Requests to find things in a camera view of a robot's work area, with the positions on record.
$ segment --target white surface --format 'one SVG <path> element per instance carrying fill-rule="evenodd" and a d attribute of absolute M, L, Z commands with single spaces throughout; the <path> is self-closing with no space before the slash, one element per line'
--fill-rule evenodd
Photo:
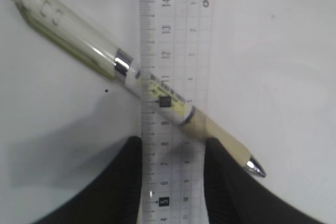
<path fill-rule="evenodd" d="M 138 55 L 138 0 L 62 1 Z M 210 115 L 262 162 L 264 185 L 336 223 L 334 0 L 216 1 Z M 0 0 L 0 223 L 32 222 L 83 189 L 138 133 L 139 111 Z"/>

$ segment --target plastic ruler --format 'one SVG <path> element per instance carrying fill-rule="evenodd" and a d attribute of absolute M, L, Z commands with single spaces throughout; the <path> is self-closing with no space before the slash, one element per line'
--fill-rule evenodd
<path fill-rule="evenodd" d="M 142 223 L 207 223 L 204 144 L 152 109 L 152 74 L 206 110 L 212 0 L 140 0 L 143 190 Z"/>

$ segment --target transparent pen barrel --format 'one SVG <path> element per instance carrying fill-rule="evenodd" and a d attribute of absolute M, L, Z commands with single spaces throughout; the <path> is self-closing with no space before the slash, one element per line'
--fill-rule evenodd
<path fill-rule="evenodd" d="M 114 79 L 118 47 L 59 0 L 13 0 L 25 21 L 83 63 Z"/>

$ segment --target pen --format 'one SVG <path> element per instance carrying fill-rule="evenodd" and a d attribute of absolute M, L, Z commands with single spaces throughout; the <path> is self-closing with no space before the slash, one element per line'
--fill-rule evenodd
<path fill-rule="evenodd" d="M 34 30 L 109 80 L 119 80 L 128 90 L 141 97 L 141 65 L 59 0 L 13 2 Z M 149 75 L 148 82 L 148 98 L 162 116 L 197 140 L 204 141 L 209 137 L 219 139 L 241 167 L 260 177 L 266 176 L 244 144 L 153 74 Z M 169 98 L 169 106 L 162 106 L 161 98 Z"/>

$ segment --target pen tip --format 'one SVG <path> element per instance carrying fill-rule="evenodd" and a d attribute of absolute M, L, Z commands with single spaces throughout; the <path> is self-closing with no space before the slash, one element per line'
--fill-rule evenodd
<path fill-rule="evenodd" d="M 266 177 L 265 170 L 260 165 L 260 163 L 257 161 L 257 159 L 253 156 L 251 156 L 250 160 L 246 163 L 244 168 L 254 175 L 257 175 L 262 178 Z"/>

